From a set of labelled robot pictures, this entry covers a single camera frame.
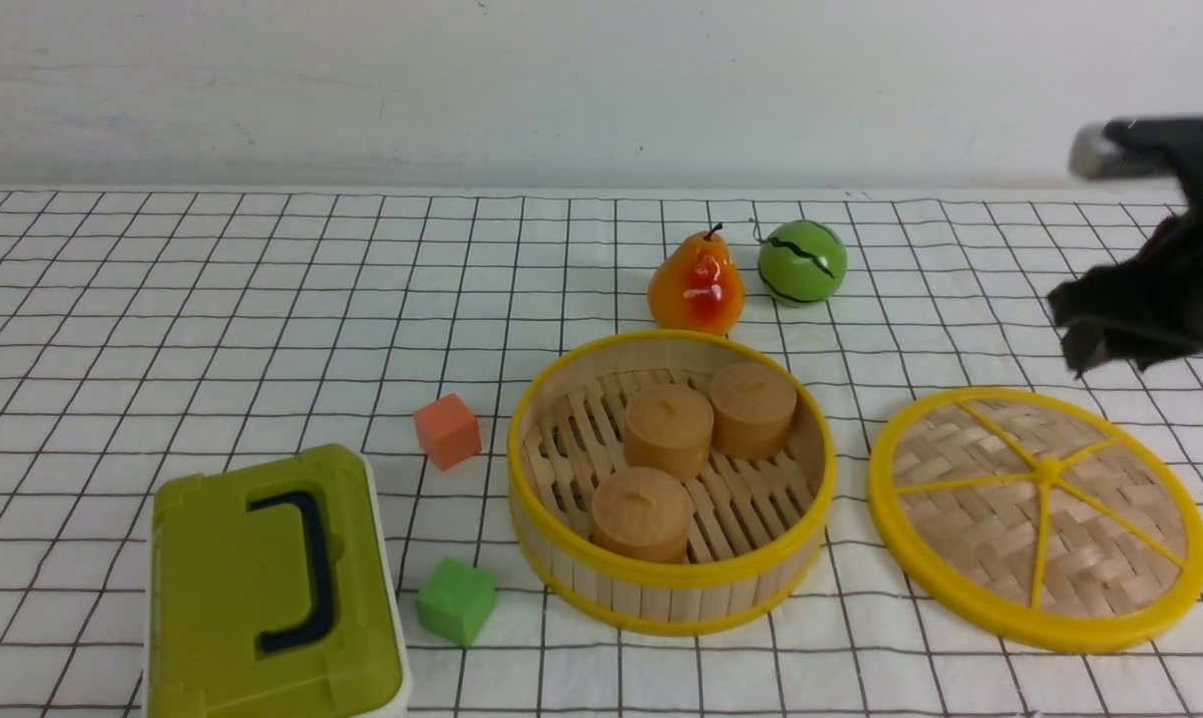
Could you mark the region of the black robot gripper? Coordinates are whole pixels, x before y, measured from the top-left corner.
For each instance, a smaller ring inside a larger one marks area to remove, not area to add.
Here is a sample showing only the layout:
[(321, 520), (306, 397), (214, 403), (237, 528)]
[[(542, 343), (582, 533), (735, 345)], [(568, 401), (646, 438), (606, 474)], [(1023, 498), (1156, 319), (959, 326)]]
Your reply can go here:
[(1066, 368), (1080, 380), (1103, 364), (1136, 373), (1203, 354), (1203, 117), (1130, 117), (1075, 132), (1068, 171), (1081, 180), (1179, 180), (1186, 210), (1144, 262), (1094, 265), (1045, 295), (1062, 331)]

